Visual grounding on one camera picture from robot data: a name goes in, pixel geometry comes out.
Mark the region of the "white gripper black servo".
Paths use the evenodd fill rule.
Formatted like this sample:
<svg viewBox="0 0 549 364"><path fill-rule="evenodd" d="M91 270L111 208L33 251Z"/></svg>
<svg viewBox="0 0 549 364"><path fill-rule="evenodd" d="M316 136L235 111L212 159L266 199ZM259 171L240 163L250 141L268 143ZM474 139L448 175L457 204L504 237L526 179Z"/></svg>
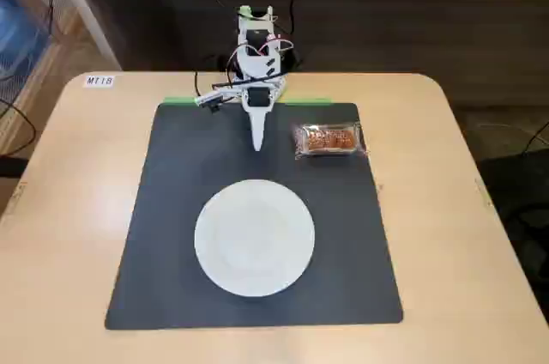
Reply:
<svg viewBox="0 0 549 364"><path fill-rule="evenodd" d="M255 151L262 148L266 115L273 109L275 91L267 86L248 86L242 90L241 103L250 114L252 144Z"/></svg>

